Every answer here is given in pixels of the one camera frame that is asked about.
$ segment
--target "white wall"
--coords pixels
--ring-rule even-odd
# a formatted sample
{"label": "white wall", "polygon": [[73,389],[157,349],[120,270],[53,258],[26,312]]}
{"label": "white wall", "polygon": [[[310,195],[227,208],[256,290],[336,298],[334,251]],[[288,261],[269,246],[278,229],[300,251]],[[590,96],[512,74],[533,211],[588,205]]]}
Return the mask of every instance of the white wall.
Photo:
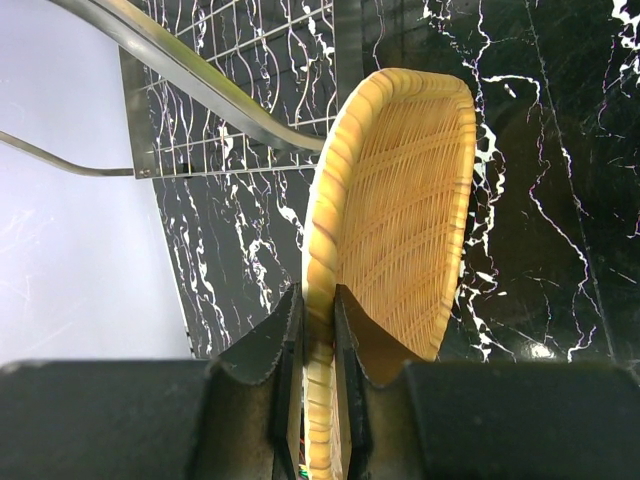
{"label": "white wall", "polygon": [[[0,130],[132,165],[118,50],[46,0],[0,0]],[[149,181],[71,175],[0,144],[0,364],[189,357]]]}

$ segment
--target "black marble surface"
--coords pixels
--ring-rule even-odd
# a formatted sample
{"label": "black marble surface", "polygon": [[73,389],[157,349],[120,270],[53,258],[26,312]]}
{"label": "black marble surface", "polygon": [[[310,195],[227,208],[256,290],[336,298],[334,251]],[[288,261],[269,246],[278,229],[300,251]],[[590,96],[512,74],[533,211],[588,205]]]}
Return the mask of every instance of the black marble surface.
{"label": "black marble surface", "polygon": [[[257,0],[195,9],[183,0],[184,19],[175,8],[173,17],[167,13],[168,1],[150,0],[148,8],[175,32],[225,3],[249,12],[247,21],[255,18]],[[280,33],[216,65],[290,123],[294,105],[302,105],[299,121],[324,133],[340,83],[331,5],[277,0],[261,6],[263,18],[271,12],[270,28],[285,25],[275,27]],[[317,9],[315,31],[307,20],[286,26],[289,12],[304,17]],[[234,31],[233,21],[218,18],[204,33],[192,29],[191,40],[180,38],[204,45],[198,48],[210,58],[238,43],[236,33],[212,35],[222,25]],[[389,66],[449,73],[465,80],[476,99],[474,189],[441,359],[602,360],[640,373],[639,22],[640,5],[630,0],[362,3],[365,73]],[[260,37],[251,29],[241,31]],[[269,60],[259,66],[268,49],[277,67]],[[308,76],[301,75],[305,70]],[[150,81],[158,79],[151,74]],[[269,103],[278,85],[278,100]],[[244,168],[245,144],[217,140],[224,127],[218,119],[207,119],[166,84],[156,84],[150,99],[156,147],[168,166],[177,158],[178,164],[209,162],[214,170]],[[246,145],[256,152],[245,157],[249,168],[268,166],[266,149]],[[314,161],[298,159],[302,167],[293,170],[157,181],[197,356],[228,347],[299,280]]]}

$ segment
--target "wire rack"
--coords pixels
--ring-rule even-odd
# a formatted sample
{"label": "wire rack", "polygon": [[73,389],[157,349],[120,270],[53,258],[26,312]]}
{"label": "wire rack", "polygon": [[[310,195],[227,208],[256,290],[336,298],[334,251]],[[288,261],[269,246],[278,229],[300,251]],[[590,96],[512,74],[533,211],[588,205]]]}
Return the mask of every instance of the wire rack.
{"label": "wire rack", "polygon": [[[145,0],[146,13],[276,118],[326,135],[337,113],[328,0]],[[314,168],[275,152],[146,69],[160,177]]]}

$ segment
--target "yellow basket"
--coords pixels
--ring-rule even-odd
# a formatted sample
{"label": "yellow basket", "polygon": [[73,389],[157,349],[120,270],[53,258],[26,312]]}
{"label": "yellow basket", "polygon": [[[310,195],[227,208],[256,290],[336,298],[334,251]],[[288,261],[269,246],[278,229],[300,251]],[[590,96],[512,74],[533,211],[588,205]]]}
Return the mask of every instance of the yellow basket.
{"label": "yellow basket", "polygon": [[433,360],[458,280],[474,156],[473,99],[455,77],[380,70],[338,113],[311,187],[302,254],[310,478],[342,477],[332,428],[336,283],[396,339]]}

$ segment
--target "curved metal bar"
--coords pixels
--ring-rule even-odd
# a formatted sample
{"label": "curved metal bar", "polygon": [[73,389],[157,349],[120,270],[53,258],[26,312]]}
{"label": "curved metal bar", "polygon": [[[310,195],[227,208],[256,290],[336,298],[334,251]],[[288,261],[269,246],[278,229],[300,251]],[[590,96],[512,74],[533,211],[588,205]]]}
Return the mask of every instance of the curved metal bar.
{"label": "curved metal bar", "polygon": [[250,137],[281,150],[322,150],[324,138],[299,133],[273,118],[231,80],[127,0],[50,1],[111,37]]}
{"label": "curved metal bar", "polygon": [[132,177],[133,168],[89,168],[82,165],[76,165],[75,163],[67,162],[66,160],[57,157],[56,155],[49,153],[41,148],[31,145],[19,138],[9,135],[8,133],[0,131],[0,142],[17,148],[18,150],[28,153],[32,157],[38,160],[48,163],[51,166],[64,170],[65,172],[75,173],[76,175],[85,175],[88,177]]}

